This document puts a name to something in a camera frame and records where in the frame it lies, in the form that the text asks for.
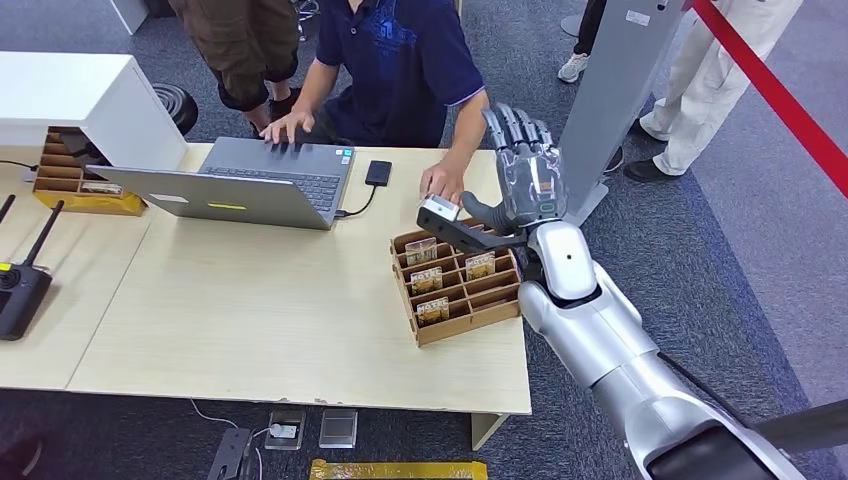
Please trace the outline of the seated person's right hand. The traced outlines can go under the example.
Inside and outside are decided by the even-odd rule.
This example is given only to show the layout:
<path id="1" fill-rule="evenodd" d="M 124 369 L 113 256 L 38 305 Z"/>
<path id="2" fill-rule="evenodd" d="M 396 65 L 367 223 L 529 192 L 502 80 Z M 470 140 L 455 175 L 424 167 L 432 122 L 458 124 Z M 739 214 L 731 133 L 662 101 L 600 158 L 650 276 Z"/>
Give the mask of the seated person's right hand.
<path id="1" fill-rule="evenodd" d="M 265 143 L 277 145 L 286 141 L 292 144 L 296 141 L 298 129 L 310 133 L 314 123 L 315 120 L 311 112 L 292 111 L 280 119 L 271 122 L 259 133 L 259 136 Z"/>

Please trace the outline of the seated person's left hand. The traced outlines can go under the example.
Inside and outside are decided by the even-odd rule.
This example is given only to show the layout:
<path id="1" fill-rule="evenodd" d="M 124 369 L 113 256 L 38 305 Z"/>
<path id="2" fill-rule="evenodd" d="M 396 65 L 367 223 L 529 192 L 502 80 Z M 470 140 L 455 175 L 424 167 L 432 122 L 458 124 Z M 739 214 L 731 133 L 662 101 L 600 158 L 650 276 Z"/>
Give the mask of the seated person's left hand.
<path id="1" fill-rule="evenodd" d="M 464 174 L 468 164 L 445 157 L 427 168 L 420 180 L 420 198 L 437 195 L 455 205 L 461 204 L 461 194 L 465 190 Z"/>

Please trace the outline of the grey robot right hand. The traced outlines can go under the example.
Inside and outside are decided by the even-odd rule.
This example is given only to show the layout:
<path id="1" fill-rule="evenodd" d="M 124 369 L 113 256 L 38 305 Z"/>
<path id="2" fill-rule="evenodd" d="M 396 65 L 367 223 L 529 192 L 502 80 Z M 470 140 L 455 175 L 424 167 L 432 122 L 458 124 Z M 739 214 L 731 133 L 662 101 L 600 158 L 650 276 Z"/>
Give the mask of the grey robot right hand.
<path id="1" fill-rule="evenodd" d="M 465 191 L 466 212 L 503 236 L 561 219 L 567 206 L 562 158 L 545 122 L 503 103 L 482 116 L 495 147 L 501 202 L 489 206 Z"/>

